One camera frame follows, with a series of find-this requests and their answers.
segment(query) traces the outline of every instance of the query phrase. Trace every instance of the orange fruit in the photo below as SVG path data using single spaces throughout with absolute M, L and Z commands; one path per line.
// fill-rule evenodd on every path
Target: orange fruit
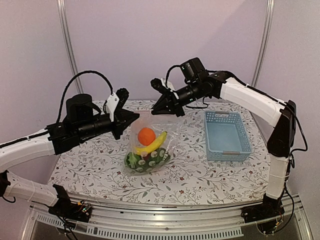
M 150 145 L 155 139 L 156 134 L 151 128 L 144 127 L 138 133 L 138 140 L 144 146 Z

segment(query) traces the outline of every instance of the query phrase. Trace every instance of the wall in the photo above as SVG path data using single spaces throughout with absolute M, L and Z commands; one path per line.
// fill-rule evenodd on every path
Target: wall
M 63 89 L 72 77 L 56 0 L 0 1 L 0 143 L 53 123 Z M 71 87 L 69 95 L 76 93 Z M 56 157 L 10 169 L 46 183 Z M 19 238 L 28 202 L 0 199 L 0 239 Z
M 79 71 L 104 73 L 130 99 L 156 100 L 150 80 L 172 65 L 199 57 L 209 70 L 233 71 L 250 83 L 258 57 L 267 1 L 82 0 L 65 3 Z M 81 77 L 96 100 L 109 95 L 99 77 Z M 170 81 L 184 85 L 175 69 Z
M 276 1 L 258 88 L 296 102 L 309 151 L 295 153 L 289 187 L 299 193 L 314 239 L 320 239 L 320 1 Z M 271 128 L 263 122 L 262 130 Z M 297 130 L 295 147 L 303 147 Z

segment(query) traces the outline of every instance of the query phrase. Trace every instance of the yellow banana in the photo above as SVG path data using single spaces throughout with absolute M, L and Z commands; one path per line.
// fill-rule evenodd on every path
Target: yellow banana
M 152 153 L 153 151 L 161 147 L 161 145 L 165 142 L 166 138 L 167 138 L 167 132 L 164 131 L 148 146 L 136 147 L 135 148 L 136 154 L 141 155 L 142 153 L 147 153 L 147 154 Z

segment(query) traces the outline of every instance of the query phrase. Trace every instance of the floral tablecloth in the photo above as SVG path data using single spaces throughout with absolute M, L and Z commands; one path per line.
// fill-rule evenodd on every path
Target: floral tablecloth
M 96 104 L 102 107 L 103 101 Z M 149 100 L 129 100 L 124 108 L 149 110 L 153 104 Z M 252 146 L 252 154 L 244 162 L 207 161 L 204 110 L 186 108 L 175 157 L 160 171 L 142 176 L 126 173 L 129 128 L 120 140 L 107 133 L 62 154 L 50 183 L 72 193 L 135 203 L 211 205 L 262 199 L 270 158 L 250 112 L 229 102 L 211 102 L 205 110 L 241 114 Z

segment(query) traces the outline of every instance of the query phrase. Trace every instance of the light blue plastic bin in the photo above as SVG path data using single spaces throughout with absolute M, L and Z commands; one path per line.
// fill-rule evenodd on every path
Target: light blue plastic bin
M 237 112 L 205 112 L 205 144 L 208 161 L 242 162 L 251 153 L 251 144 Z

